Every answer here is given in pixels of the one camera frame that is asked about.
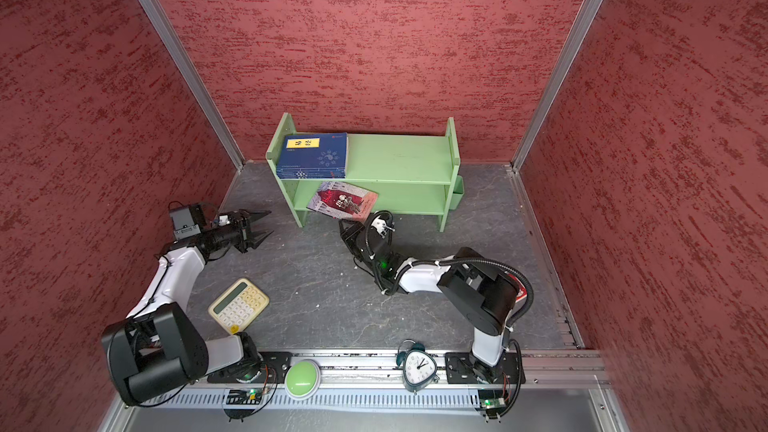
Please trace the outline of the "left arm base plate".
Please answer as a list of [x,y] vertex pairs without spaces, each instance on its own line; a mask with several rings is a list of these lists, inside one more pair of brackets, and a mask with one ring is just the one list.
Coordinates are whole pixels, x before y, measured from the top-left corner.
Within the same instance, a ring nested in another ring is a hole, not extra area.
[[282,384],[290,368],[293,354],[286,351],[262,351],[256,362],[244,359],[241,363],[213,372],[207,377],[211,384]]

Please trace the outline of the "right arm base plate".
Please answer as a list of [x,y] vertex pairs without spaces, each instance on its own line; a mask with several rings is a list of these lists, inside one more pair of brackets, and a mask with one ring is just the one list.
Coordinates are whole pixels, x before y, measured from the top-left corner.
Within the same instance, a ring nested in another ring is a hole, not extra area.
[[503,352],[498,363],[491,367],[469,352],[447,352],[444,355],[447,381],[450,384],[525,384],[525,372],[520,370],[520,359],[514,352]]

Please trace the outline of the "red magazine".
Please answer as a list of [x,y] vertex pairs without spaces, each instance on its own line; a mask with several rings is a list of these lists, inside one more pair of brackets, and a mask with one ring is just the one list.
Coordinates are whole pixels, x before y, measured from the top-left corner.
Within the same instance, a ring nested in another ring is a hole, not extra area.
[[338,220],[365,222],[378,199],[376,192],[345,182],[322,182],[307,208]]

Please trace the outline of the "green wooden two-tier shelf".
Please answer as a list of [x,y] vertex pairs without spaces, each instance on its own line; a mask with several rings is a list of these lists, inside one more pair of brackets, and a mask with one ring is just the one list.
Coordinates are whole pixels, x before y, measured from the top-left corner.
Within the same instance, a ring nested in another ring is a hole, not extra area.
[[376,192],[374,210],[395,214],[435,216],[443,232],[452,210],[461,164],[453,117],[443,136],[348,134],[346,177],[279,178],[277,166],[286,138],[302,139],[318,133],[298,132],[292,116],[284,113],[267,148],[265,158],[275,176],[294,220],[307,224],[308,204],[323,181],[336,180]]

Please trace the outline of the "blue book Yijing yellow label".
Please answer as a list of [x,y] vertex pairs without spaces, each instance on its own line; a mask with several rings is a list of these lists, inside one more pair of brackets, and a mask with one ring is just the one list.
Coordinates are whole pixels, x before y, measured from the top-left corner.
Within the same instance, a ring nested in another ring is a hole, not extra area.
[[347,133],[289,135],[276,166],[280,179],[344,179]]

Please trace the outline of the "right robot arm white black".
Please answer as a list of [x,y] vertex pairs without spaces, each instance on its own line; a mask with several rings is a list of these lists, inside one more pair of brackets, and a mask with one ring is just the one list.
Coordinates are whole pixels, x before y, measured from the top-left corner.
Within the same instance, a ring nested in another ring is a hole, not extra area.
[[442,294],[474,328],[476,368],[485,372],[499,364],[510,330],[533,304],[533,287],[523,273],[470,247],[440,259],[407,257],[393,248],[392,222],[380,217],[364,223],[342,219],[338,225],[353,259],[382,294]]

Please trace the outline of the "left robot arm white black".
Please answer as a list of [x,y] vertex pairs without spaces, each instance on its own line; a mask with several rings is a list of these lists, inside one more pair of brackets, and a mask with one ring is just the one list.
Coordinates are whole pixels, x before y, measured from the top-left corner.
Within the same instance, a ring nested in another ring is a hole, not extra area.
[[155,276],[127,317],[101,336],[111,382],[125,405],[150,407],[211,375],[249,383],[269,370],[242,329],[205,340],[186,314],[205,266],[232,249],[256,249],[269,234],[252,226],[267,214],[238,209],[207,219],[202,204],[170,209],[174,240],[159,253]]

